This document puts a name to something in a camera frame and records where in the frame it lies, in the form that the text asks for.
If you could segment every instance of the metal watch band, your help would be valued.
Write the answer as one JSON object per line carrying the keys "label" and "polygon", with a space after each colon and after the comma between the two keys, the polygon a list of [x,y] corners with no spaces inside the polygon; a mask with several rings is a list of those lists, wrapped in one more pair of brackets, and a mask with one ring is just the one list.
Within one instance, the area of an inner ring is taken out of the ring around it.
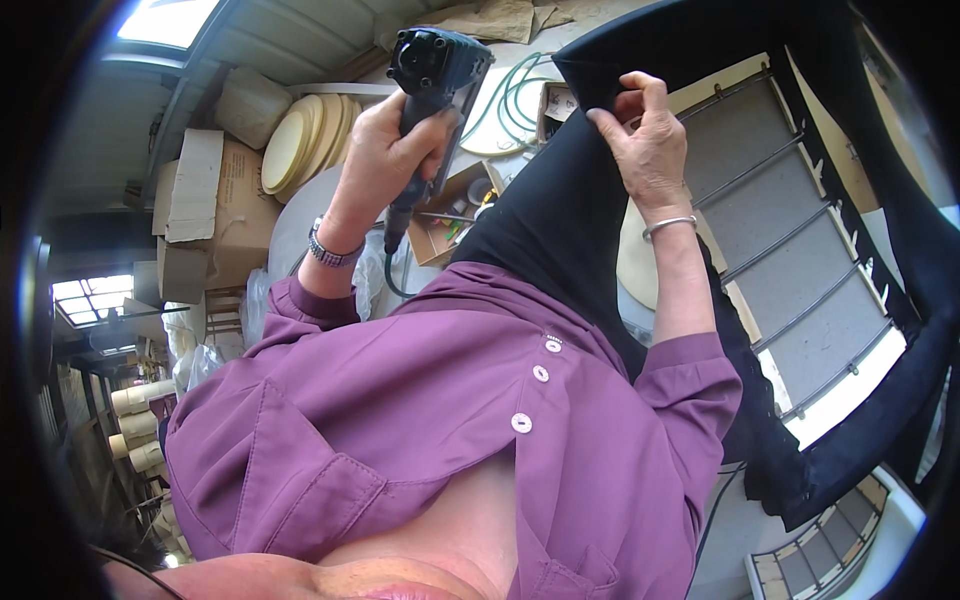
{"label": "metal watch band", "polygon": [[321,264],[324,264],[327,267],[333,267],[334,269],[348,267],[359,260],[360,255],[363,253],[363,249],[367,246],[367,241],[364,240],[361,242],[360,248],[350,252],[349,254],[338,254],[336,252],[331,252],[324,248],[321,243],[317,241],[317,231],[320,229],[320,223],[323,220],[323,216],[317,217],[317,220],[313,222],[313,227],[310,229],[310,253],[313,254],[313,257],[319,260]]}
{"label": "metal watch band", "polygon": [[647,244],[650,244],[650,234],[656,231],[659,228],[666,227],[668,225],[673,225],[674,223],[690,223],[693,225],[693,228],[697,228],[697,218],[693,215],[689,217],[674,217],[673,219],[664,219],[663,221],[657,221],[650,227],[643,230],[643,241]]}

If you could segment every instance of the stack of wooden discs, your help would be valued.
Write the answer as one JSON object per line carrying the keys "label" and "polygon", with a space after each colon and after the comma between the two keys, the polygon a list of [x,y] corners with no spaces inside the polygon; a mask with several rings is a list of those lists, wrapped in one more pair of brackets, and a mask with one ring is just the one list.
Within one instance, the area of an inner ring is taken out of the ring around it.
{"label": "stack of wooden discs", "polygon": [[346,160],[360,110],[341,94],[311,94],[297,100],[267,144],[263,190],[287,204],[314,175]]}

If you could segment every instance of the white button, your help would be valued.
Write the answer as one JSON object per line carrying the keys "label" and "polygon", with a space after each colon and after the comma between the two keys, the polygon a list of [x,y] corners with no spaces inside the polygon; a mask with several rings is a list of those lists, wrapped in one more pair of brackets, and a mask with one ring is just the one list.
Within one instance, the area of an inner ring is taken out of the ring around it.
{"label": "white button", "polygon": [[517,433],[530,433],[530,430],[534,428],[534,422],[523,413],[516,413],[510,419],[510,425],[514,427],[514,431]]}

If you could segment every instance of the silver bracelet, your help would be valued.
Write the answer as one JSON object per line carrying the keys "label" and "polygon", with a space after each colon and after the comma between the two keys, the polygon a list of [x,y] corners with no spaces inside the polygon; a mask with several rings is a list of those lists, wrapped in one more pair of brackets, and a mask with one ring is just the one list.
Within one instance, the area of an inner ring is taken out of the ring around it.
{"label": "silver bracelet", "polygon": [[674,217],[673,219],[664,219],[663,221],[654,223],[650,227],[643,230],[643,241],[646,242],[647,244],[650,244],[651,233],[653,233],[659,228],[663,228],[668,225],[672,225],[674,223],[690,223],[693,225],[694,229],[697,228],[697,218],[693,215],[690,215],[689,217]]}

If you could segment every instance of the purple shirt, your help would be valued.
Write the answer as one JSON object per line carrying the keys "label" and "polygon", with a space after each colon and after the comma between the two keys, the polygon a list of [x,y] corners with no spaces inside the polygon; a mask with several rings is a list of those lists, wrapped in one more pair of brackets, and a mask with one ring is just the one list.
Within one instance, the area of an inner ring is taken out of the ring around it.
{"label": "purple shirt", "polygon": [[454,263],[367,323],[353,298],[295,277],[270,304],[263,341],[170,424],[173,502],[198,559],[316,563],[516,443],[510,598],[684,597],[740,401],[715,333],[653,346],[631,386],[595,326],[488,265]]}

